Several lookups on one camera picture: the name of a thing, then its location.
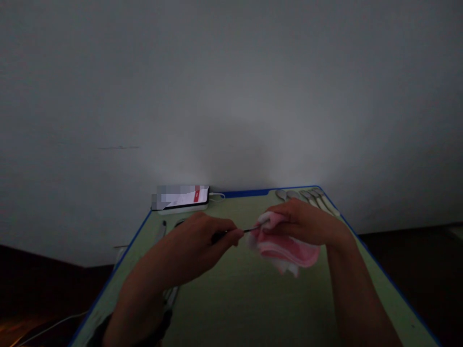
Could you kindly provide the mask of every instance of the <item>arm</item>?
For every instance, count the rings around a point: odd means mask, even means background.
[[[327,244],[339,334],[347,346],[401,346],[347,227]]]
[[[229,232],[212,245],[212,236]],[[163,292],[210,270],[243,231],[230,219],[199,212],[172,230],[135,265],[119,293],[103,346],[132,346],[145,340],[163,318]]]
[[[401,346],[375,291],[355,239],[337,218],[298,199],[268,211],[289,222],[270,230],[306,243],[327,246],[338,330],[347,346]]]

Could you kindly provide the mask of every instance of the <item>phone screen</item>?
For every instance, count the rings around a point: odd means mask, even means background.
[[[209,202],[209,186],[162,186],[161,190],[163,190],[162,193],[152,195],[151,209],[153,211]]]
[[[169,195],[169,197],[166,197],[166,201],[171,201],[171,203],[168,204],[167,207],[205,203],[207,201],[208,190],[208,188],[200,188],[198,190],[186,194],[166,194]]]

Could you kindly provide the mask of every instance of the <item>blue table edge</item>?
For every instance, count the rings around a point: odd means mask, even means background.
[[[297,186],[297,187],[283,187],[283,188],[269,188],[269,189],[254,189],[254,190],[237,190],[237,191],[229,191],[229,192],[221,192],[225,195],[225,198],[227,199],[232,199],[232,198],[245,198],[245,197],[252,197],[252,196],[263,196],[263,195],[267,195],[271,190],[276,190],[276,189],[293,189],[293,188],[319,188],[320,190],[322,190],[324,193],[325,193],[325,196],[328,198],[328,200],[333,204],[334,207],[336,207],[336,205],[334,204],[333,201],[331,201],[331,199],[329,198],[328,194],[320,187],[320,186]],[[92,311],[93,309],[95,308],[96,304],[98,303],[98,301],[100,300],[100,297],[101,295],[103,295],[104,291],[106,290],[106,287],[108,286],[108,284],[111,282],[112,280],[112,277],[114,276],[114,274],[116,273],[117,269],[119,268],[119,265],[122,263],[122,261],[124,260],[125,258],[125,255],[127,254],[127,252],[129,251],[130,247],[132,247],[132,244],[134,243],[135,239],[137,238],[140,230],[143,228],[143,226],[145,225],[146,221],[148,220],[148,218],[150,217],[151,215],[151,209],[150,211],[148,212],[145,220],[143,221],[143,223],[140,225],[140,227],[138,228],[138,231],[136,232],[136,234],[134,235],[134,237],[132,238],[132,240],[130,241],[130,244],[128,245],[128,247],[125,249],[125,252],[124,254],[122,255],[122,257],[120,258],[119,262],[116,264],[116,266],[114,267],[113,271],[111,272],[111,275],[109,276],[108,280],[106,281],[103,289],[100,291],[100,293],[98,294],[98,296],[96,297],[95,301],[92,303],[92,306],[90,307],[90,309],[88,310],[87,314],[85,315],[85,318],[82,320],[82,322],[80,323],[79,327],[77,328],[76,332],[74,333],[74,335],[72,336],[72,339],[71,341],[69,342],[68,344],[68,347],[72,346],[72,344],[74,343],[74,341],[76,340],[77,336],[79,335],[79,333],[81,332],[83,326],[85,325],[85,323],[87,322],[87,319],[90,317],[90,315],[92,314]],[[423,318],[418,314],[418,312],[415,311],[415,309],[413,308],[413,306],[410,304],[410,302],[407,300],[407,298],[403,295],[403,293],[400,291],[400,289],[397,287],[397,285],[394,283],[394,281],[392,280],[391,277],[389,277],[388,273],[386,271],[384,271],[384,269],[382,268],[381,264],[376,260],[376,258],[373,256],[373,254],[371,254],[370,250],[368,249],[367,245],[362,241],[361,238],[359,238],[359,236],[357,235],[357,233],[354,231],[354,228],[352,228],[352,226],[349,224],[349,222],[344,218],[344,216],[342,215],[341,213],[341,218],[344,220],[344,222],[349,226],[349,228],[352,230],[352,232],[354,233],[355,237],[357,238],[357,240],[359,240],[359,242],[362,244],[362,246],[366,249],[366,251],[368,252],[368,254],[371,256],[371,258],[375,261],[376,265],[378,265],[378,267],[381,269],[381,271],[383,272],[383,274],[386,276],[386,278],[388,279],[388,281],[393,285],[393,287],[395,288],[395,290],[397,290],[397,292],[400,294],[400,296],[402,297],[402,299],[405,301],[405,303],[408,305],[408,307],[411,309],[411,311],[415,314],[415,316],[418,318],[418,320],[421,322],[421,324],[424,326],[424,328],[427,330],[428,334],[434,339],[434,341],[436,342],[436,344],[440,347],[442,347],[442,344],[440,343],[439,339],[437,338],[437,336],[435,336],[433,334],[433,332],[431,331],[431,329],[429,329],[428,325],[425,323],[425,321],[423,320]]]

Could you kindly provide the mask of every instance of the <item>person's right hand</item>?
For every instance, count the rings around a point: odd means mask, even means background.
[[[350,235],[349,229],[339,219],[296,198],[271,206],[267,211],[282,214],[288,219],[288,222],[266,230],[267,234],[288,235],[313,245],[332,246]]]

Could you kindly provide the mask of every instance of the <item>table surface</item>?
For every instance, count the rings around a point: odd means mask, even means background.
[[[253,225],[269,206],[282,202],[274,189],[225,194],[227,198],[222,202],[210,201],[205,212],[214,217],[231,218],[243,229]],[[125,278],[153,245],[162,221],[167,222],[167,232],[170,232],[178,220],[191,214],[148,214],[70,346],[86,345],[95,328],[113,311]],[[342,216],[340,219],[350,228]],[[355,236],[376,291],[402,343],[438,346],[439,342],[422,319]],[[294,278],[291,273],[280,275],[242,241],[227,251],[212,270],[180,287],[163,346],[244,344],[340,345],[324,246],[318,262],[311,268],[302,268],[299,277]]]

